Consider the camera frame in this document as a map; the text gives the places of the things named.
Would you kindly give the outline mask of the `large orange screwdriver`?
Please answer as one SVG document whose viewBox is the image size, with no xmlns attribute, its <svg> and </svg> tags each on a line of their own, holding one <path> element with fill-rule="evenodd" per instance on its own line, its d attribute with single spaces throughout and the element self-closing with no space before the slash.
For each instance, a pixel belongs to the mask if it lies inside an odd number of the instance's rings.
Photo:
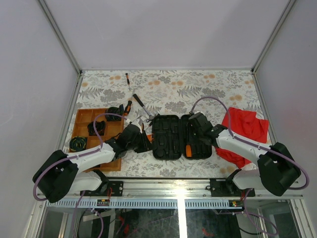
<svg viewBox="0 0 317 238">
<path fill-rule="evenodd" d="M 188 123 L 186 125 L 186 158 L 192 158 L 191 144 L 193 140 L 192 136 L 192 125 Z"/>
</svg>

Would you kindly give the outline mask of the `black plastic tool case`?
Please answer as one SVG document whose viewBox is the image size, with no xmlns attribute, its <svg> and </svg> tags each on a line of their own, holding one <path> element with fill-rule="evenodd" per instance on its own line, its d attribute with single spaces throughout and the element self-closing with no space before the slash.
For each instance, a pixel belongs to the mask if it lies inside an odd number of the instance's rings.
<svg viewBox="0 0 317 238">
<path fill-rule="evenodd" d="M 184 156 L 186 158 L 186 125 L 191 115 L 157 115 L 152 120 L 152 152 L 158 160 L 177 160 Z M 200 141 L 192 126 L 192 158 L 189 160 L 207 159 L 212 156 L 210 145 Z"/>
</svg>

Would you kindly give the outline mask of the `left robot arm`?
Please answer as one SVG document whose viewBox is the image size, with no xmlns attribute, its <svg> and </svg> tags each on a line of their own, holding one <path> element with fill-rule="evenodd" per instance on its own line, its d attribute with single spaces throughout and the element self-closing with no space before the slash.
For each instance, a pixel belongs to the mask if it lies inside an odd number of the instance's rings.
<svg viewBox="0 0 317 238">
<path fill-rule="evenodd" d="M 151 150 L 146 132 L 134 124 L 94 148 L 69 154 L 56 150 L 34 174 L 33 196 L 40 201 L 39 190 L 44 195 L 43 201 L 55 203 L 71 193 L 108 195 L 109 180 L 96 166 L 120 159 L 128 151 Z"/>
</svg>

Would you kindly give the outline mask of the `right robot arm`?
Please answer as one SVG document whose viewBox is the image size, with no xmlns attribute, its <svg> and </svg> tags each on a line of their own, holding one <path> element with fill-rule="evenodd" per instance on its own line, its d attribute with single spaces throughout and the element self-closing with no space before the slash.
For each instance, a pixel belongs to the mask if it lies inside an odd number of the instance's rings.
<svg viewBox="0 0 317 238">
<path fill-rule="evenodd" d="M 221 124 L 213 126 L 202 113 L 191 115 L 189 123 L 204 144 L 233 152 L 257 165 L 254 170 L 240 169 L 230 176 L 226 183 L 230 195 L 251 188 L 266 189 L 275 196 L 282 196 L 301 175 L 288 149 L 281 143 L 269 146 L 240 136 Z"/>
</svg>

